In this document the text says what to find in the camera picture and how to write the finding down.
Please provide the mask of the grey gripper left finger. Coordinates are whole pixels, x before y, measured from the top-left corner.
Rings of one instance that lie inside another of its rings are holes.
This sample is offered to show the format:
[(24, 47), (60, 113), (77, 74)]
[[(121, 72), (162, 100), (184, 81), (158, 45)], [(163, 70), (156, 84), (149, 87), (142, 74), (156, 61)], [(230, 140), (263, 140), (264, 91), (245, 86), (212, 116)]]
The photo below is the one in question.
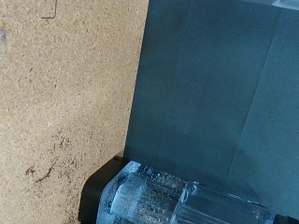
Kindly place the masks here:
[(99, 202), (106, 184), (128, 163), (115, 156), (92, 174), (81, 192), (78, 221), (81, 224), (96, 224)]

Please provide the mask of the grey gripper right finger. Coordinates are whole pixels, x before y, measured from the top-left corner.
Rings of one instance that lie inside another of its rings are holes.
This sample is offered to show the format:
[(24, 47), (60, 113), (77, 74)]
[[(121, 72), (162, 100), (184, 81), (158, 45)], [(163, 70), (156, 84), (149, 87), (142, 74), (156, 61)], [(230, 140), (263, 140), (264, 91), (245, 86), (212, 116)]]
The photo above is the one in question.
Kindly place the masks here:
[(273, 224), (299, 224), (299, 220), (289, 216), (276, 215)]

